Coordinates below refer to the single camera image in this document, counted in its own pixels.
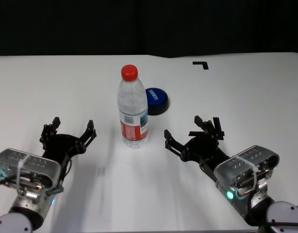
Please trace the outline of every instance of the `red label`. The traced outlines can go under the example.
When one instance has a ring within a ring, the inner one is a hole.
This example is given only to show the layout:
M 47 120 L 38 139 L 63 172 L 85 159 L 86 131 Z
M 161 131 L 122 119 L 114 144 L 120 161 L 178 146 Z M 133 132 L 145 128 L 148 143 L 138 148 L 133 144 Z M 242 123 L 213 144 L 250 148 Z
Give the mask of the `red label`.
M 130 126 L 130 125 L 124 124 L 122 121 L 121 121 L 121 129 L 122 129 L 123 136 L 131 141 L 139 141 L 141 139 L 144 139 L 148 133 L 148 130 L 146 130 L 143 134 L 141 134 L 140 125 Z

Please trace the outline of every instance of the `black background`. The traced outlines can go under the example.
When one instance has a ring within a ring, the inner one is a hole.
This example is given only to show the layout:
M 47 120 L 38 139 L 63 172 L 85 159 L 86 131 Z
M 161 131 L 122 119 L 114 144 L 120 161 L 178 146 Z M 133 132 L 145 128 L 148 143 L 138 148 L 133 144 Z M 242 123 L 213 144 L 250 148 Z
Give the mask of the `black background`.
M 298 0 L 0 0 L 0 55 L 298 52 Z

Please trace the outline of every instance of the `transparent casing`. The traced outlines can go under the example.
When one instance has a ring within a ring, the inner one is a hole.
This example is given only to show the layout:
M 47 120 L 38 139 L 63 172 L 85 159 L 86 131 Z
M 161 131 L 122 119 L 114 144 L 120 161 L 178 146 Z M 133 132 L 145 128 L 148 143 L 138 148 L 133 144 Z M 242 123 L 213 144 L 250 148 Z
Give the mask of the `transparent casing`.
M 15 149 L 6 149 L 0 153 L 0 168 L 7 174 L 12 176 L 17 174 L 18 162 L 28 153 Z M 42 158 L 31 154 L 21 168 L 21 173 L 38 174 L 42 176 L 44 185 L 52 187 L 56 185 L 60 175 L 61 165 L 53 160 Z
M 266 171 L 267 179 L 271 177 L 279 163 L 279 156 L 276 153 L 260 146 L 252 146 L 237 156 L 253 163 L 261 171 Z M 230 187 L 237 187 L 238 183 L 251 179 L 252 166 L 241 159 L 231 157 L 214 169 L 214 175 L 224 188 L 230 189 Z

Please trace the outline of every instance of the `white table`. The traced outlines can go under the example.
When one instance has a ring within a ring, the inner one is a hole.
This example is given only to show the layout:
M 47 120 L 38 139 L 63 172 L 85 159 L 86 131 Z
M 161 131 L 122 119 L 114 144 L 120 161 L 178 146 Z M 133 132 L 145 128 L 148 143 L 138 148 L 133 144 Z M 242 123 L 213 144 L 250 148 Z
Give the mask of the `white table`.
M 193 61 L 207 61 L 209 70 Z M 120 70 L 138 67 L 146 88 L 165 90 L 171 105 L 149 117 L 149 142 L 123 144 L 116 104 Z M 248 226 L 195 162 L 165 149 L 164 129 L 185 144 L 194 116 L 220 117 L 232 156 L 252 145 L 281 157 L 269 182 L 274 200 L 298 204 L 298 54 L 202 57 L 0 57 L 0 152 L 42 155 L 43 124 L 80 136 L 89 119 L 97 138 L 74 159 L 38 233 L 255 229 Z M 0 216 L 16 192 L 0 187 Z

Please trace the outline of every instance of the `plastic bottle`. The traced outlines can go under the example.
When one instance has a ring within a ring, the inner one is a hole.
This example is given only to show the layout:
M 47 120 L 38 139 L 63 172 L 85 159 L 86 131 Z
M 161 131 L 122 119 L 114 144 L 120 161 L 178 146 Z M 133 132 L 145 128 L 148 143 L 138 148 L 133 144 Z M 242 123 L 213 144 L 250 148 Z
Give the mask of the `plastic bottle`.
M 124 143 L 139 148 L 148 140 L 148 103 L 146 90 L 138 79 L 137 68 L 126 65 L 121 71 L 118 107 Z

